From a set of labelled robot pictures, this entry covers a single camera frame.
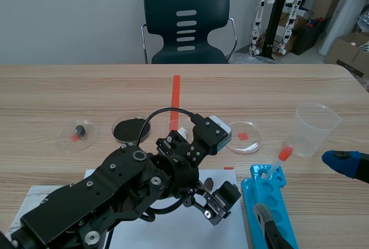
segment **black disc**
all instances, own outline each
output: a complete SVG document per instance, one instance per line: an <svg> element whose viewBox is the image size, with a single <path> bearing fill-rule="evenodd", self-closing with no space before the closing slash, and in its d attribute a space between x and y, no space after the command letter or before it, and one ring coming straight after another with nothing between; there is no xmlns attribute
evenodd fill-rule
<svg viewBox="0 0 369 249"><path fill-rule="evenodd" d="M123 120L115 126L113 135L119 142L135 142L144 123L145 120L143 118ZM150 128L150 123L146 124L142 133L141 142L148 137Z"/></svg>

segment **sink pedestal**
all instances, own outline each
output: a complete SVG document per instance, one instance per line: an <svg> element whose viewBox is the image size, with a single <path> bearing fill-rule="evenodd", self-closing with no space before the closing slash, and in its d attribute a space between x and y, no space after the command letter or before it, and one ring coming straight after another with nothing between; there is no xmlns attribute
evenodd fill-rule
<svg viewBox="0 0 369 249"><path fill-rule="evenodd" d="M319 54L328 55L337 37L351 33L367 0L346 0L336 20L329 25L328 32L319 47Z"/></svg>

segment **robotic arm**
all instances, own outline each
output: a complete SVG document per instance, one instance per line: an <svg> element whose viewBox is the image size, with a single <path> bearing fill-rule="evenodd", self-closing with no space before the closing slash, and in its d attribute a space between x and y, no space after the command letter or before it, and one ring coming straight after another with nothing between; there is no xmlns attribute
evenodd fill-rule
<svg viewBox="0 0 369 249"><path fill-rule="evenodd" d="M260 51L257 49L257 44L260 38L261 20L263 16L264 6L265 4L274 4L275 1L276 0L259 0L256 18L253 23L253 31L251 33L251 44L249 48L251 56L257 56L260 54Z"/></svg>
<svg viewBox="0 0 369 249"><path fill-rule="evenodd" d="M251 33L251 44L250 44L250 55L257 56L260 54L260 51L257 49L258 41L260 38L260 31L261 31L261 20L263 15L263 10L265 4L274 4L276 0L259 0L258 9L256 13L256 18L253 23L253 31ZM302 0L285 0L286 3L292 3L292 10L289 12L289 17L287 23L285 25L285 31L283 34L282 41L277 46L277 52L282 53L283 55L286 54L286 44L290 40L292 36L292 30L295 26L295 21L297 18L297 10L301 5Z"/></svg>
<svg viewBox="0 0 369 249"><path fill-rule="evenodd" d="M232 131L216 116L189 114L195 124L191 144L175 130L157 140L158 154L144 152L138 146L140 139L136 145L123 144L91 176L57 189L22 216L22 226L11 242L0 234L0 248L101 248L106 232L121 221L152 222L155 215L172 212L181 204L195 206L204 219L217 225L231 213L240 192L225 182L211 193L209 182L199 181L198 166L231 140ZM206 204L196 202L194 194L203 196ZM151 207L168 197L177 198L177 203L165 209Z"/></svg>

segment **blue tray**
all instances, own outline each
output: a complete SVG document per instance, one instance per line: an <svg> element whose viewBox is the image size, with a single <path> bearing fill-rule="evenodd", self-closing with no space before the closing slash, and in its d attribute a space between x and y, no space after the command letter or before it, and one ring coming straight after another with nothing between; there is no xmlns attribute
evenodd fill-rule
<svg viewBox="0 0 369 249"><path fill-rule="evenodd" d="M286 185L282 168L277 168L269 180L261 178L261 175L267 173L271 167L271 165L262 164L252 165L250 168L251 178L246 178L241 183L254 249L268 249L253 211L256 203L264 203L270 207L281 235L294 249L298 249L299 246L291 223L289 222L288 213L280 190Z"/></svg>

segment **white paper sheet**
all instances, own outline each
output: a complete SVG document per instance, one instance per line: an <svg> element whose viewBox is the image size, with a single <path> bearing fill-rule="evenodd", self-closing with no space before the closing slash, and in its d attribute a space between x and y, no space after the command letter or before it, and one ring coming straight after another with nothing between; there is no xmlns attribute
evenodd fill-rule
<svg viewBox="0 0 369 249"><path fill-rule="evenodd" d="M93 170L87 170L85 177ZM236 173L233 170L202 170L200 180L211 177L214 190L224 181L236 184ZM7 237L20 227L20 218L26 212L37 207L42 199L60 186L33 186L28 191L25 200L16 215ZM196 195L199 203L205 200ZM155 202L154 208L164 208L176 202L175 199L165 199ZM121 222L114 230L110 249L248 249L246 231L240 201L232 208L232 213L226 219L213 226L195 207L181 206L170 214L156 216L153 223L143 220Z"/></svg>

